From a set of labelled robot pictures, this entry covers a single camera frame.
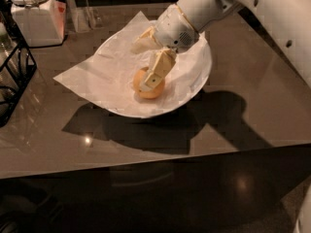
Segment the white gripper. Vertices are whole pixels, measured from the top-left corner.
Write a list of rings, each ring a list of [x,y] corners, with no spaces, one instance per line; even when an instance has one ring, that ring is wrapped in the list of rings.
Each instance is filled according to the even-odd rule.
[[[135,54],[158,50],[151,56],[142,84],[150,89],[158,86],[176,63],[177,53],[172,49],[188,50],[198,39],[199,34],[185,18],[182,10],[176,4],[170,5],[155,25],[146,29],[132,43],[130,50]]]

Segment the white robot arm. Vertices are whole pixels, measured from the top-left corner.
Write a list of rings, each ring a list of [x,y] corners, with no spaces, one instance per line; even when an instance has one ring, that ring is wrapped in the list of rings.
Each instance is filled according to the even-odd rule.
[[[298,36],[310,30],[306,0],[236,0],[295,65],[310,78],[310,49]],[[172,161],[181,188],[177,205],[162,205],[169,222],[159,229],[179,233],[310,233],[310,202],[292,218],[281,200],[310,174],[309,145],[274,148],[243,120],[245,101],[228,91],[203,93],[192,102],[203,122],[238,151]]]

